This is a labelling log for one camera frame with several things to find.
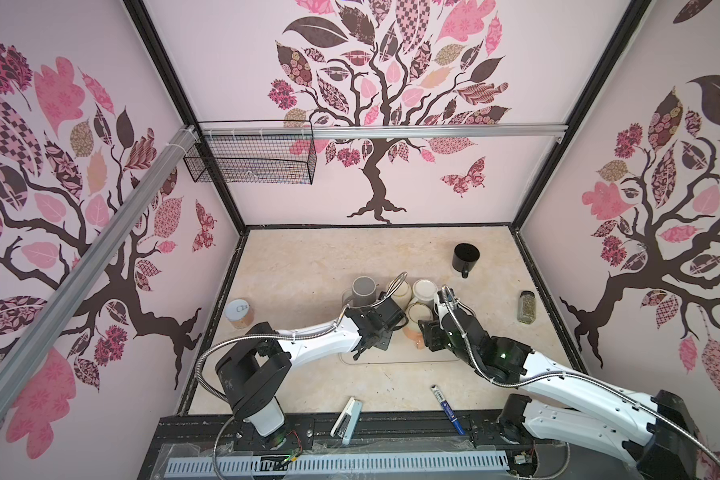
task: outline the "butterfly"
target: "butterfly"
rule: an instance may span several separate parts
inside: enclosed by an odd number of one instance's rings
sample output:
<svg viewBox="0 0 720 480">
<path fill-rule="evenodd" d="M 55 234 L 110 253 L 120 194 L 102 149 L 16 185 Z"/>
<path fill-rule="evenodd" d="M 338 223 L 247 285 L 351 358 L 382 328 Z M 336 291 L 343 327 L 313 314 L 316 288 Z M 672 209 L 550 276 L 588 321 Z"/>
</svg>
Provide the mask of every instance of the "butterfly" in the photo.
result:
<svg viewBox="0 0 720 480">
<path fill-rule="evenodd" d="M 211 214 L 206 213 L 205 207 L 200 205 L 200 202 L 195 200 L 195 212 L 197 212 L 197 219 L 200 220 L 200 226 L 202 229 L 195 235 L 195 241 L 192 242 L 192 252 L 197 252 L 201 248 L 211 248 L 213 246 L 213 230 L 216 225 L 216 220 L 213 219 Z"/>
<path fill-rule="evenodd" d="M 480 173 L 481 171 L 483 171 L 484 168 L 485 157 L 482 157 L 472 164 L 465 176 L 462 177 L 461 175 L 446 175 L 440 180 L 445 182 L 446 185 L 451 185 L 454 188 L 454 192 L 461 195 L 461 197 L 463 198 L 463 193 L 469 190 L 470 184 L 472 185 L 472 187 L 477 187 L 480 185 L 485 188 L 485 185 L 483 185 L 485 175 Z"/>
</svg>

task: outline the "wall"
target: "wall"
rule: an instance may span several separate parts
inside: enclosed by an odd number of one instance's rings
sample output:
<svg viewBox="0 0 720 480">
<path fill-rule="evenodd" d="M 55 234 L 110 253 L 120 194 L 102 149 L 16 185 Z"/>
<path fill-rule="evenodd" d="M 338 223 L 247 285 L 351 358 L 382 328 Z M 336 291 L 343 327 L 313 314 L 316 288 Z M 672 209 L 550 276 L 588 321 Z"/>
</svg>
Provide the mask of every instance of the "wall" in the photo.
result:
<svg viewBox="0 0 720 480">
<path fill-rule="evenodd" d="M 149 7 L 201 120 L 359 126 L 427 118 L 564 123 L 627 3 L 206 0 L 201 8 L 181 1 Z M 248 224 L 512 221 L 550 142 L 397 138 L 374 140 L 365 157 L 364 140 L 323 141 L 313 185 L 231 189 Z"/>
<path fill-rule="evenodd" d="M 0 359 L 180 126 L 120 2 L 0 2 Z M 235 242 L 180 164 L 1 423 L 0 478 L 136 476 Z"/>
<path fill-rule="evenodd" d="M 720 452 L 720 0 L 684 5 L 656 4 L 523 234 L 590 371 L 680 395 Z"/>
</svg>

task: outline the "aluminum rail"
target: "aluminum rail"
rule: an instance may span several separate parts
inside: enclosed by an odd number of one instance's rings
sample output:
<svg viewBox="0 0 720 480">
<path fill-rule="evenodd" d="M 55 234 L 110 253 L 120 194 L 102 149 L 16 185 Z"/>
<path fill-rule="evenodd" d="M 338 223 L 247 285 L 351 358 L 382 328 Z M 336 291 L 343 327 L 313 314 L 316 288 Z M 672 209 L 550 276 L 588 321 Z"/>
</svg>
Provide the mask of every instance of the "aluminum rail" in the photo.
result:
<svg viewBox="0 0 720 480">
<path fill-rule="evenodd" d="M 493 124 L 493 125 L 374 125 L 368 127 L 313 128 L 231 128 L 225 122 L 200 122 L 207 138 L 214 135 L 313 135 L 316 140 L 335 138 L 435 138 L 435 137 L 562 137 L 566 124 Z"/>
<path fill-rule="evenodd" d="M 48 299 L 45 308 L 27 327 L 14 348 L 0 362 L 0 420 L 14 399 L 45 360 L 50 348 L 85 300 L 91 287 L 101 277 L 125 238 L 134 228 L 165 178 L 184 158 L 185 150 L 194 145 L 194 129 L 184 126 L 176 132 L 160 156 L 128 196 L 112 221 L 90 246 L 70 275 Z"/>
</svg>

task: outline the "metal cable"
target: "metal cable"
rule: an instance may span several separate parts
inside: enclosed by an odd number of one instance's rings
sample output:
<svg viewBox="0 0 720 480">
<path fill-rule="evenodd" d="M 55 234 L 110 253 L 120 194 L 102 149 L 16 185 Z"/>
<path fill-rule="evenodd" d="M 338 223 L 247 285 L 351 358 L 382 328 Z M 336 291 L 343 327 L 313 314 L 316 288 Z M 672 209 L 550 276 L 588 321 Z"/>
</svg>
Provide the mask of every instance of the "metal cable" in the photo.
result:
<svg viewBox="0 0 720 480">
<path fill-rule="evenodd" d="M 380 305 L 384 300 L 392 296 L 392 294 L 400 288 L 400 285 L 405 282 L 405 277 L 408 275 L 408 272 L 402 272 L 401 274 L 397 275 L 392 283 L 390 284 L 389 292 L 386 293 L 378 302 L 373 303 L 370 305 L 370 307 L 374 307 L 376 305 Z M 215 351 L 224 348 L 225 346 L 230 346 L 233 343 L 237 343 L 241 340 L 248 340 L 248 339 L 254 339 L 254 340 L 289 340 L 292 342 L 299 341 L 299 340 L 314 340 L 316 338 L 319 338 L 321 336 L 327 335 L 330 332 L 335 332 L 339 325 L 342 323 L 342 319 L 344 318 L 344 313 L 346 312 L 349 305 L 344 305 L 342 308 L 342 312 L 338 314 L 338 319 L 333 322 L 332 325 L 330 325 L 327 329 L 325 329 L 322 332 L 318 333 L 310 333 L 310 334 L 303 334 L 303 335 L 283 335 L 280 333 L 247 333 L 242 336 L 235 337 L 233 339 L 224 340 L 223 342 L 219 342 L 209 348 L 208 350 L 204 351 L 198 358 L 197 362 L 195 362 L 195 380 L 197 380 L 197 383 L 205 390 L 211 393 L 216 398 L 220 398 L 221 400 L 224 400 L 225 402 L 228 402 L 226 395 L 224 395 L 219 390 L 213 388 L 213 386 L 208 383 L 208 381 L 202 376 L 202 368 L 206 364 L 206 360 L 208 360 L 208 357 L 211 356 L 212 353 Z"/>
<path fill-rule="evenodd" d="M 483 370 L 480 368 L 479 364 L 474 359 L 474 354 L 472 353 L 472 345 L 470 344 L 469 338 L 467 338 L 467 333 L 464 331 L 464 328 L 462 328 L 461 323 L 456 318 L 456 314 L 453 311 L 453 307 L 451 303 L 456 304 L 458 303 L 453 296 L 451 295 L 451 291 L 448 288 L 447 285 L 443 285 L 442 292 L 444 294 L 445 299 L 445 308 L 448 309 L 448 313 L 451 314 L 451 318 L 454 321 L 454 324 L 456 325 L 456 328 L 458 328 L 459 333 L 461 333 L 461 338 L 464 339 L 464 345 L 467 347 L 467 353 L 469 354 L 469 359 L 472 361 L 472 366 L 474 366 L 475 370 L 482 376 L 484 379 L 488 380 L 490 383 L 493 383 L 496 386 L 499 386 L 504 389 L 516 389 L 522 386 L 526 386 L 533 382 L 538 382 L 539 380 L 552 378 L 552 377 L 558 377 L 562 376 L 565 377 L 572 377 L 575 379 L 583 380 L 585 382 L 591 383 L 592 385 L 598 386 L 601 389 L 604 389 L 615 396 L 621 398 L 624 400 L 624 402 L 629 403 L 634 408 L 638 408 L 640 410 L 643 410 L 644 412 L 647 412 L 648 414 L 656 417 L 657 419 L 661 420 L 665 424 L 667 424 L 669 427 L 671 427 L 673 430 L 681 434 L 682 436 L 688 438 L 691 440 L 691 443 L 693 443 L 696 447 L 699 448 L 702 452 L 707 454 L 715 464 L 717 464 L 718 467 L 720 467 L 720 459 L 710 450 L 708 447 L 704 446 L 693 434 L 686 431 L 683 427 L 677 425 L 672 420 L 670 420 L 667 417 L 664 417 L 660 413 L 658 413 L 656 410 L 653 410 L 652 408 L 649 408 L 647 406 L 644 406 L 642 403 L 638 402 L 634 398 L 631 398 L 622 392 L 619 392 L 617 389 L 613 388 L 612 386 L 608 385 L 607 383 L 604 383 L 598 379 L 595 379 L 591 376 L 584 375 L 583 373 L 578 372 L 564 372 L 563 370 L 558 370 L 556 372 L 546 372 L 546 373 L 540 373 L 538 375 L 532 376 L 530 378 L 527 378 L 525 380 L 522 380 L 520 382 L 514 382 L 514 383 L 502 383 L 497 382 L 493 378 L 489 377 L 488 374 L 483 372 Z"/>
<path fill-rule="evenodd" d="M 565 462 L 563 462 L 563 466 L 560 467 L 560 469 L 557 470 L 557 472 L 553 473 L 552 475 L 547 475 L 545 477 L 535 477 L 533 475 L 528 475 L 527 477 L 521 477 L 519 475 L 516 475 L 516 476 L 517 476 L 518 480 L 555 480 L 557 477 L 559 477 L 560 475 L 563 475 L 565 473 L 565 471 L 568 469 L 569 463 L 570 463 L 570 444 L 568 444 L 568 442 L 566 442 L 566 444 L 565 444 Z M 541 465 L 541 460 L 538 461 L 538 465 L 536 467 L 537 472 L 539 471 L 540 465 Z"/>
<path fill-rule="evenodd" d="M 224 478 L 224 475 L 221 474 L 221 471 L 219 470 L 219 465 L 216 463 L 216 450 L 219 448 L 219 440 L 221 439 L 221 434 L 224 433 L 224 430 L 226 430 L 226 428 L 230 426 L 232 420 L 234 419 L 235 414 L 232 414 L 230 419 L 228 419 L 221 427 L 221 430 L 219 430 L 219 435 L 216 436 L 216 441 L 213 443 L 213 451 L 211 452 L 211 465 L 213 466 L 213 473 L 216 474 L 219 480 L 226 480 L 226 478 Z"/>
</svg>

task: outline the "black mug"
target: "black mug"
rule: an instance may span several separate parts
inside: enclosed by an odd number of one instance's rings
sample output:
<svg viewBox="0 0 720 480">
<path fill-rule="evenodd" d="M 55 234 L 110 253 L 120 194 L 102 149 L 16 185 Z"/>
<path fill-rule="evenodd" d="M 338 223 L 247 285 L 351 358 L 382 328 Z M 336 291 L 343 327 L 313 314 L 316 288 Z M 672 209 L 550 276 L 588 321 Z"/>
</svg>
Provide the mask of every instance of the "black mug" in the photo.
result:
<svg viewBox="0 0 720 480">
<path fill-rule="evenodd" d="M 454 248 L 454 259 L 451 265 L 457 272 L 461 272 L 461 278 L 467 278 L 469 271 L 478 260 L 480 260 L 480 250 L 475 245 L 459 244 Z"/>
</svg>

